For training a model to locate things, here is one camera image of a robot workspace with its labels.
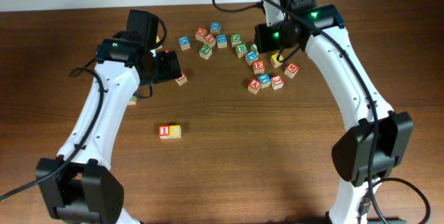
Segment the green block R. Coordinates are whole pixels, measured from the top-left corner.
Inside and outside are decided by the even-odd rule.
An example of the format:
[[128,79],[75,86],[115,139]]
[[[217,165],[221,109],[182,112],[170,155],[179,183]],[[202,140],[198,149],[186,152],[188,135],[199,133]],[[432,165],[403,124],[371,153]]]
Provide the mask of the green block R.
[[247,54],[248,48],[247,48],[246,44],[238,44],[235,47],[235,51],[236,51],[237,57],[242,58]]

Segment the red block A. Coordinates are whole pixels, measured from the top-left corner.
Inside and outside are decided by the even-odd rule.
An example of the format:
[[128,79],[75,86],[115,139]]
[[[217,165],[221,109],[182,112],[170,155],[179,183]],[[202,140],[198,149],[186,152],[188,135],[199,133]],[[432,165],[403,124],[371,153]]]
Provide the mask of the red block A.
[[262,87],[261,83],[253,78],[248,84],[248,91],[253,94],[257,94],[258,91],[261,89],[261,87]]

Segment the red block I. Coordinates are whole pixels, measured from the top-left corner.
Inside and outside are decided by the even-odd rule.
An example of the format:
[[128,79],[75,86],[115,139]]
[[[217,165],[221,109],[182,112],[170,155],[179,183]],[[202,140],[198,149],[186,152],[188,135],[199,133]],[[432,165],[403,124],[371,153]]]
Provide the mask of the red block I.
[[169,126],[160,126],[158,128],[158,136],[160,139],[170,139]]

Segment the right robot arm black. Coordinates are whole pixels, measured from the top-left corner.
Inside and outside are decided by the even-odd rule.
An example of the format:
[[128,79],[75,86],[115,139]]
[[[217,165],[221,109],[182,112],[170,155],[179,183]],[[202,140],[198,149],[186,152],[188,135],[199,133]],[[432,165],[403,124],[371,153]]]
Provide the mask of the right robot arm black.
[[366,223],[377,213],[375,192],[392,180],[413,130],[408,113],[397,113],[379,94],[352,48],[345,22],[333,5],[284,9],[264,3],[266,23],[255,27],[260,53],[294,47],[322,73],[340,109],[345,134],[332,148],[340,183],[326,223]]

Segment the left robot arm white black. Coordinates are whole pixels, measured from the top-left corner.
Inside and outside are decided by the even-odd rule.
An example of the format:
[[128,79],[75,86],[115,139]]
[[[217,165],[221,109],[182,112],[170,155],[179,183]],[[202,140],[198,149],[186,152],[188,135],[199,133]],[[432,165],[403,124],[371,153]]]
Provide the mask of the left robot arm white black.
[[51,218],[66,223],[136,223],[124,189],[111,174],[114,142],[138,87],[181,77],[174,51],[158,51],[152,33],[120,32],[98,45],[94,79],[69,138],[35,171]]

